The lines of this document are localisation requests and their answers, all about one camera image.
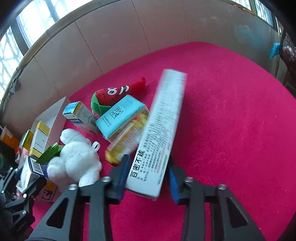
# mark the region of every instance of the white cardboard box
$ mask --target white cardboard box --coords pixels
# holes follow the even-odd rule
[[[37,123],[43,121],[45,125],[50,128],[49,135],[47,137],[45,149],[54,143],[59,143],[59,138],[64,129],[66,118],[63,116],[64,108],[70,103],[67,97],[60,99],[58,102],[54,103],[47,110],[42,112],[34,121],[31,131],[35,132]]]
[[[179,120],[186,74],[165,69],[161,76],[126,188],[157,198],[168,164]]]

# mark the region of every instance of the red plush toy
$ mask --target red plush toy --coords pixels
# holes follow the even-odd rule
[[[142,77],[140,81],[131,85],[99,90],[91,98],[91,109],[101,116],[124,96],[131,95],[135,98],[140,96],[145,86],[146,80]]]

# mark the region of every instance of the white stuffed bunny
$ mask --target white stuffed bunny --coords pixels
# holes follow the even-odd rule
[[[65,144],[60,156],[52,158],[47,167],[49,179],[61,191],[70,184],[78,183],[79,187],[94,184],[102,170],[97,151],[98,142],[91,141],[73,129],[62,131],[61,141]]]

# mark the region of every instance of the table surface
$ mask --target table surface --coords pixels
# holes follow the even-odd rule
[[[163,69],[188,74],[171,152],[176,164],[201,183],[225,183],[266,240],[277,240],[296,211],[296,100],[264,69],[227,49],[194,42],[127,63],[70,100],[90,108],[95,91],[145,77],[146,90],[139,100],[150,108]],[[66,128],[76,129],[68,121]],[[85,136],[101,143],[101,174],[107,175],[111,169],[104,159],[108,142],[101,135]],[[33,227],[48,208],[36,203]],[[180,240],[184,211],[185,207],[173,203],[167,180],[156,201],[126,191],[119,206],[110,206],[114,240]],[[210,240],[210,228],[206,240]]]

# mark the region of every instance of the black metal bracket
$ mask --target black metal bracket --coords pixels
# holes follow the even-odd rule
[[[89,186],[70,185],[51,206],[28,240],[82,240],[84,208],[89,203],[89,240],[112,241],[109,204],[120,204],[130,168],[130,157],[124,155],[120,165],[114,167],[109,176]]]
[[[15,175],[17,169],[9,169],[7,174],[0,180],[0,219],[6,229],[14,238],[22,235],[35,221],[33,216],[34,198],[46,185],[46,179],[39,177],[32,182],[23,192],[20,199],[15,199],[16,192]]]
[[[212,241],[265,241],[259,228],[224,184],[212,187],[187,177],[184,170],[168,165],[171,195],[186,205],[182,241],[205,239],[205,203],[210,203]]]

